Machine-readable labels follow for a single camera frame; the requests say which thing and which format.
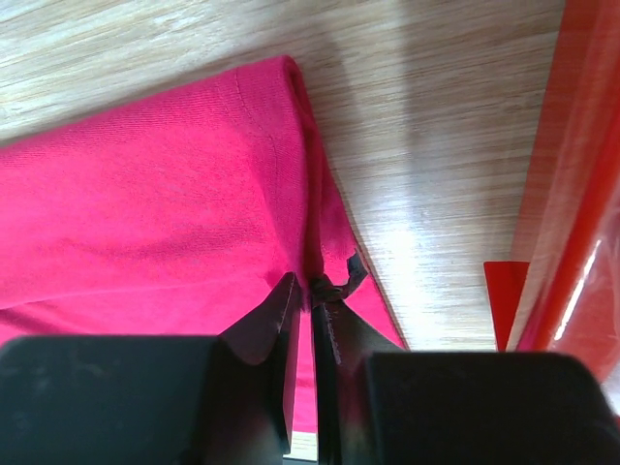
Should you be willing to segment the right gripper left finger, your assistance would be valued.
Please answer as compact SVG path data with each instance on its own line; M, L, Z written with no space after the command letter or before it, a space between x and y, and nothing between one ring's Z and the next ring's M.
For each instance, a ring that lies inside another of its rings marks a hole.
M1 350L5 464L279 464L291 449L296 277L209 336L28 336Z

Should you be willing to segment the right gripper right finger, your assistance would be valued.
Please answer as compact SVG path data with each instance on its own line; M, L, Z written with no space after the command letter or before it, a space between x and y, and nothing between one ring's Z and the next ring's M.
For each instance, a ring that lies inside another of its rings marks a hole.
M364 281L316 278L311 323L322 464L615 464L598 382L553 353L408 352L346 303Z

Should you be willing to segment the crimson t shirt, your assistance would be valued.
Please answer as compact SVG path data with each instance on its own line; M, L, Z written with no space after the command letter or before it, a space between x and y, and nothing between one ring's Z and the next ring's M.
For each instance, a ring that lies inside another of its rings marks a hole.
M294 429L313 432L312 284L362 256L303 75L280 55L1 151L1 341L207 336L262 363L277 325L224 332L287 274L301 304Z

